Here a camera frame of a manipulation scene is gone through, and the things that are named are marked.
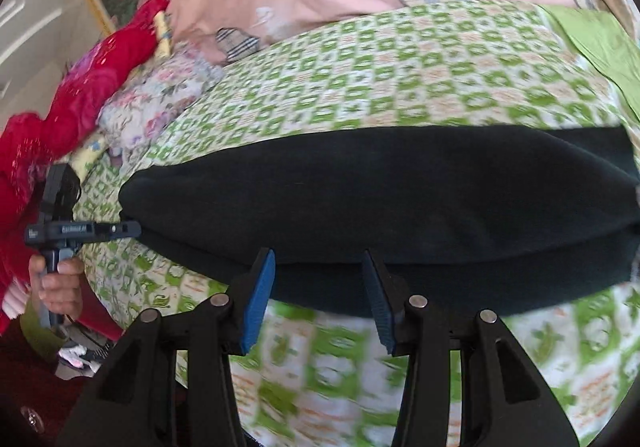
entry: floral pillow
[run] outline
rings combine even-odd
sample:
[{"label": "floral pillow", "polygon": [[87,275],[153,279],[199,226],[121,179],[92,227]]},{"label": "floral pillow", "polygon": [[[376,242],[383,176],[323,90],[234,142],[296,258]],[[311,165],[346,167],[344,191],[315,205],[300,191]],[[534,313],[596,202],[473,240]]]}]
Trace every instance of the floral pillow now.
[{"label": "floral pillow", "polygon": [[211,90],[224,72],[189,43],[177,45],[167,60],[143,70],[102,108],[98,126],[111,156],[122,158],[123,173],[180,113]]}]

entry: bed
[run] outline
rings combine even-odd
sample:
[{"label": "bed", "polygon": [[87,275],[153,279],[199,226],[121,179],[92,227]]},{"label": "bed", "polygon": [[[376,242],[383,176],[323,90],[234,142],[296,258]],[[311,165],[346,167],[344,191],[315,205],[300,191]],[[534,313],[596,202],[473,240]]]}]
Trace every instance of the bed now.
[{"label": "bed", "polygon": [[[588,42],[565,11],[537,6],[584,8],[581,23],[628,48],[638,40],[640,18],[632,0],[324,0],[322,8],[289,9],[286,18],[269,1],[172,2],[176,39],[197,44],[213,64],[228,64],[225,77],[125,172],[102,155],[88,172],[78,219],[117,218],[120,186],[136,170],[302,132],[622,123],[640,141],[628,87],[634,62],[611,62],[630,71],[630,82],[617,79],[579,51]],[[610,23],[609,11],[620,24]],[[144,308],[188,311],[225,289],[134,240],[86,246],[82,258],[92,287],[123,327]],[[506,322],[580,444],[589,445],[638,373],[640,282],[630,276]],[[460,441],[459,365],[453,354],[449,446]],[[185,384],[186,366],[181,355],[177,376]],[[266,446],[390,445],[405,371],[405,359],[385,354],[370,319],[277,301],[268,306],[257,346],[232,361],[242,424]]]}]

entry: red blanket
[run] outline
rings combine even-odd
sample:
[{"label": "red blanket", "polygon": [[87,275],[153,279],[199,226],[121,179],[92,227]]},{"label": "red blanket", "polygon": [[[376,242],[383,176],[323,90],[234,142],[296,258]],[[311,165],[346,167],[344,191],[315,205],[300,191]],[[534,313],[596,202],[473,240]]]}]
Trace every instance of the red blanket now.
[{"label": "red blanket", "polygon": [[[80,59],[59,85],[46,118],[26,112],[9,119],[0,135],[0,301],[14,277],[29,281],[28,260],[34,252],[22,236],[24,227],[37,218],[36,184],[45,179],[50,163],[73,151],[94,130],[105,101],[133,68],[151,57],[156,48],[153,18],[169,1],[147,1],[127,26]],[[92,309],[99,312],[95,304],[85,304],[82,317],[87,314],[92,321]],[[0,310],[0,334],[7,325]]]}]

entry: green cuff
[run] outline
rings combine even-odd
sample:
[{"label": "green cuff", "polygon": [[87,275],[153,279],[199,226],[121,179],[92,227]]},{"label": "green cuff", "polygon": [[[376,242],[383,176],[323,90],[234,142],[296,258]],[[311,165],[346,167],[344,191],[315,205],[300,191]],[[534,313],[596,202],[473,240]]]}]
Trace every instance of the green cuff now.
[{"label": "green cuff", "polygon": [[24,338],[39,356],[47,362],[56,360],[58,350],[65,344],[66,339],[61,339],[53,331],[40,325],[31,300],[27,303],[26,311],[20,316],[20,328]]}]

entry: person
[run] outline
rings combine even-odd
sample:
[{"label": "person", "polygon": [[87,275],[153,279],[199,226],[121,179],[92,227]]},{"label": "person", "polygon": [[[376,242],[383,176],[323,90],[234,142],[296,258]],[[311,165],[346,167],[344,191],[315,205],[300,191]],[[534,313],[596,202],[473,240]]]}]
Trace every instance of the person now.
[{"label": "person", "polygon": [[55,376],[58,350],[65,339],[43,329],[41,305],[70,319],[82,314],[84,264],[78,257],[60,261],[58,274],[46,274],[45,260],[31,257],[30,297],[24,313],[0,337],[0,437],[3,445],[47,446],[54,440],[76,403],[85,377]]}]

